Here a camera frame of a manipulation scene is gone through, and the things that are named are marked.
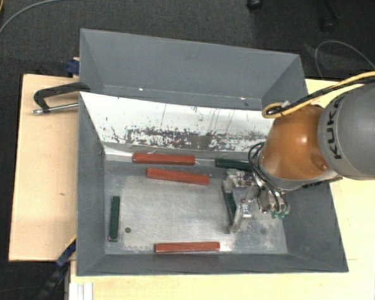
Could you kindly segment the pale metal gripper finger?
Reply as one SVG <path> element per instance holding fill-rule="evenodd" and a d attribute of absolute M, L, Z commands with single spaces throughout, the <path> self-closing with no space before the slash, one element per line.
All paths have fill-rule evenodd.
<path fill-rule="evenodd" d="M 243 171 L 234 168 L 227 169 L 227 177 L 224 183 L 225 189 L 232 189 L 242 186 L 242 173 Z"/>
<path fill-rule="evenodd" d="M 229 207 L 230 224 L 229 233 L 235 234 L 239 231 L 245 231 L 252 217 L 252 209 L 246 204 L 233 205 Z"/>

